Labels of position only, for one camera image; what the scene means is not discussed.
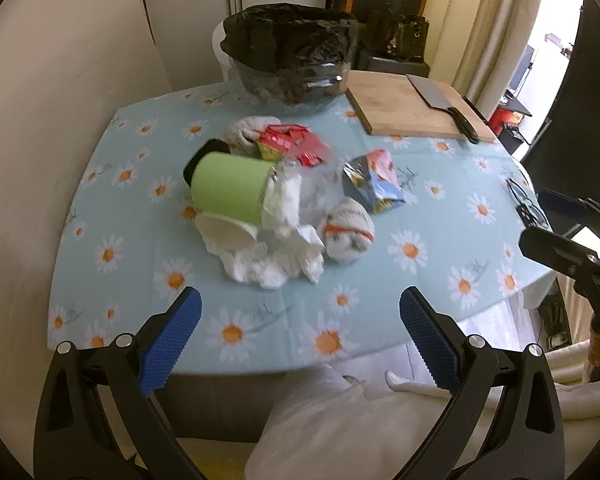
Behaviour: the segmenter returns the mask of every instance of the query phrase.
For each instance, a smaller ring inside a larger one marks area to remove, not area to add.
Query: floral tablecloth
[[[306,124],[334,147],[335,181],[344,160],[388,149],[408,204],[374,215],[371,250],[350,266],[327,258],[316,285],[299,277],[267,291],[232,282],[194,227],[182,169],[206,140],[255,114],[256,103],[225,83],[116,113],[62,234],[49,348],[65,339],[101,346],[135,333],[191,285],[203,314],[174,371],[277,372],[407,341],[398,314],[407,286],[460,320],[548,277],[517,247],[522,222],[504,180],[526,181],[499,142],[370,137],[343,96],[320,114],[280,118]]]

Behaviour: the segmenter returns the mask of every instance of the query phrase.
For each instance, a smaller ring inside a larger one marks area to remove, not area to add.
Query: knife handle
[[[474,127],[467,120],[467,118],[462,115],[462,112],[455,107],[447,108],[446,112],[453,117],[454,123],[460,130],[460,133],[463,134],[470,143],[478,144],[480,142],[480,137],[475,132]]]

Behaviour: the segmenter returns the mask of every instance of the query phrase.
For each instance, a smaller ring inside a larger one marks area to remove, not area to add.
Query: wooden cutting board
[[[495,140],[493,132],[451,85],[434,83],[473,125],[481,141]],[[369,135],[466,139],[449,114],[429,108],[405,75],[352,70],[347,84],[349,101]]]

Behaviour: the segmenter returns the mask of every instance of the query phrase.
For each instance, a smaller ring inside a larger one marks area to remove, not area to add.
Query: cleaver
[[[407,78],[409,78],[411,84],[415,86],[415,89],[418,91],[418,94],[420,94],[420,97],[422,97],[424,102],[429,105],[429,108],[442,110],[451,115],[460,133],[463,134],[470,143],[478,144],[478,142],[480,142],[480,137],[478,137],[478,134],[475,132],[474,127],[471,126],[471,123],[464,115],[462,115],[460,110],[451,105],[431,79],[416,75],[407,75]]]

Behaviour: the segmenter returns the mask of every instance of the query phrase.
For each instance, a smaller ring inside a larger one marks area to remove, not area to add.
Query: rolled white towel
[[[280,119],[277,117],[253,116],[235,121],[227,131],[229,145],[238,148],[237,150],[232,149],[232,152],[258,156],[258,146],[255,141],[260,138],[260,133],[266,130],[270,124],[280,124]]]
[[[365,208],[346,197],[320,222],[318,234],[329,257],[338,263],[350,264],[369,250],[376,229]]]

